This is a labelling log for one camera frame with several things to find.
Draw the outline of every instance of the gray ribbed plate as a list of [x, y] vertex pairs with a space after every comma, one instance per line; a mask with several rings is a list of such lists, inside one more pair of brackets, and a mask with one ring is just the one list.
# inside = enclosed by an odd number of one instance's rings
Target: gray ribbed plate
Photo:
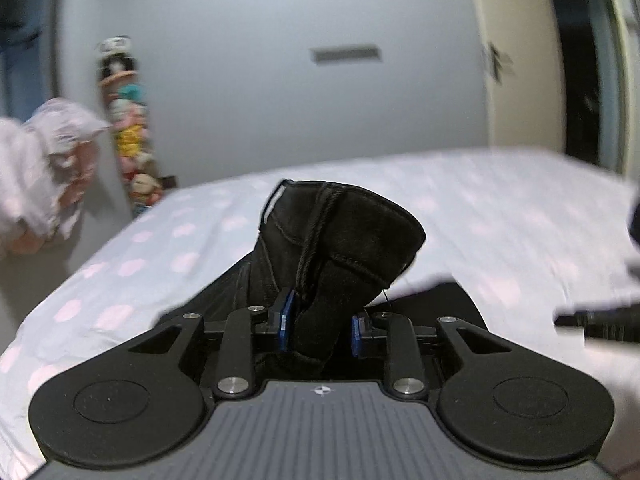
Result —
[[481, 461], [442, 433], [416, 402], [376, 383], [270, 382], [254, 399], [224, 402], [193, 440], [128, 470], [52, 462], [35, 480], [605, 480], [596, 464], [528, 472]]

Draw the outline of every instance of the white calibration symbol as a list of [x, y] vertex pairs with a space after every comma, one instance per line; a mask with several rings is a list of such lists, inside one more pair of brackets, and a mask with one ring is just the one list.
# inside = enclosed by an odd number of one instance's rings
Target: white calibration symbol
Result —
[[324, 386], [324, 384], [321, 384], [320, 386], [316, 386], [313, 389], [313, 393], [318, 394], [320, 397], [324, 397], [325, 395], [328, 395], [328, 394], [330, 394], [331, 392], [334, 392], [334, 391], [335, 390], [332, 390], [328, 386]]

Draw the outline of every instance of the plush toy stack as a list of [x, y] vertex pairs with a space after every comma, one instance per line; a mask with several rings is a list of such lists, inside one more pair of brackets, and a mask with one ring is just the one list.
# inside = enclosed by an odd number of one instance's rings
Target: plush toy stack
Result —
[[138, 84], [131, 40], [117, 36], [103, 41], [98, 84], [112, 124], [120, 171], [134, 216], [162, 197], [158, 168], [147, 129], [146, 106]]

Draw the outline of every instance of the white bedding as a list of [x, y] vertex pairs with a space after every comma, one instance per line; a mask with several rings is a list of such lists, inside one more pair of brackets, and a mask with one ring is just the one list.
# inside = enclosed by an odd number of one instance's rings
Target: white bedding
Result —
[[576, 303], [640, 299], [626, 220], [635, 186], [533, 150], [425, 153], [329, 162], [180, 190], [124, 229], [43, 301], [0, 358], [0, 478], [43, 461], [27, 408], [48, 378], [147, 330], [253, 247], [281, 178], [366, 187], [413, 213], [427, 241], [390, 296], [453, 276], [492, 332], [577, 367], [612, 393], [616, 421], [600, 454], [640, 460], [640, 346], [584, 345], [553, 314]]

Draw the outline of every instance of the silver screw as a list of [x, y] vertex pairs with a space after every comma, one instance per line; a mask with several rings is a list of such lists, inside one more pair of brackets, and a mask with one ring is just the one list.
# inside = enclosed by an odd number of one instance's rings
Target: silver screw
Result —
[[421, 392], [424, 389], [424, 383], [413, 377], [404, 377], [398, 379], [393, 388], [399, 394], [412, 395]]
[[249, 387], [249, 383], [242, 377], [225, 377], [218, 381], [218, 389], [226, 394], [241, 394]]

